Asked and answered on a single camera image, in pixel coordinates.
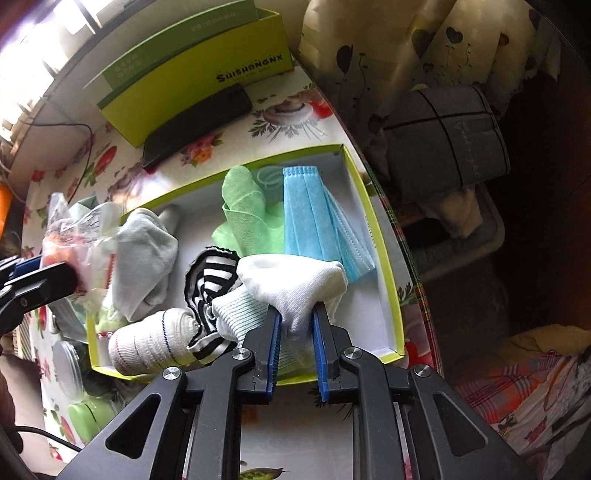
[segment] black and white striped fabric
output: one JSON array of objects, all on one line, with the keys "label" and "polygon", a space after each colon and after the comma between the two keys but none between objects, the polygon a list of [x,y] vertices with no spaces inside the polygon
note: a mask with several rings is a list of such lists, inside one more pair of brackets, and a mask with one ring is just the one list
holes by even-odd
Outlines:
[{"label": "black and white striped fabric", "polygon": [[236,342],[222,338],[217,332],[212,300],[242,284],[236,273],[239,260],[238,254],[232,250],[206,247],[185,277],[185,301],[202,327],[187,348],[203,365],[209,365],[237,346]]}]

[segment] beige curtain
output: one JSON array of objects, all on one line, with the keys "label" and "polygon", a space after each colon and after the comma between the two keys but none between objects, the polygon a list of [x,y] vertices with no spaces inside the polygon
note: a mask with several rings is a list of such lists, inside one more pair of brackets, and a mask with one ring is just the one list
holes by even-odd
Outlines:
[{"label": "beige curtain", "polygon": [[311,0],[299,55],[362,147],[414,85],[475,85],[502,115],[523,79],[560,70],[524,0]]}]

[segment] metal bolt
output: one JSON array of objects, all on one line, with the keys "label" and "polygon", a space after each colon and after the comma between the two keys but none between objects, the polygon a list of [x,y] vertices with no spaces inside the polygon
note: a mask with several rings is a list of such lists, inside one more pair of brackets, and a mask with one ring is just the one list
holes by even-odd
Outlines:
[{"label": "metal bolt", "polygon": [[357,348],[356,346],[348,346],[345,350],[343,350],[345,357],[350,358],[351,360],[355,360],[359,358],[363,353],[361,348]]},{"label": "metal bolt", "polygon": [[425,364],[418,364],[413,367],[414,372],[421,378],[427,378],[433,371],[432,368]]},{"label": "metal bolt", "polygon": [[232,356],[236,360],[246,360],[251,356],[251,351],[248,348],[237,348],[232,352]]},{"label": "metal bolt", "polygon": [[168,367],[164,372],[162,372],[162,376],[166,380],[176,380],[178,377],[181,376],[181,369],[179,367]]}]

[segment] plastic bag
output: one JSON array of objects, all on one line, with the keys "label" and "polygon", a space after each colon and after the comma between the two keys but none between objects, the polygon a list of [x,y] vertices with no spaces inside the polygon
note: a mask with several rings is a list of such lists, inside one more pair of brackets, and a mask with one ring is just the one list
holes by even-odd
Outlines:
[{"label": "plastic bag", "polygon": [[48,209],[41,267],[65,261],[78,275],[77,301],[87,315],[100,308],[109,285],[117,250],[121,207],[102,203],[74,221],[62,193],[54,193]]}]

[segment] mask ear loop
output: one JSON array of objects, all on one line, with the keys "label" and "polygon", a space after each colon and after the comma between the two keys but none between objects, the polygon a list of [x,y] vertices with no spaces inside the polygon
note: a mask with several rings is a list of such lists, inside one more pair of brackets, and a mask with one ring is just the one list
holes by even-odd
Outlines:
[{"label": "mask ear loop", "polygon": [[263,167],[256,173],[256,182],[268,192],[283,187],[283,167],[270,165]]}]

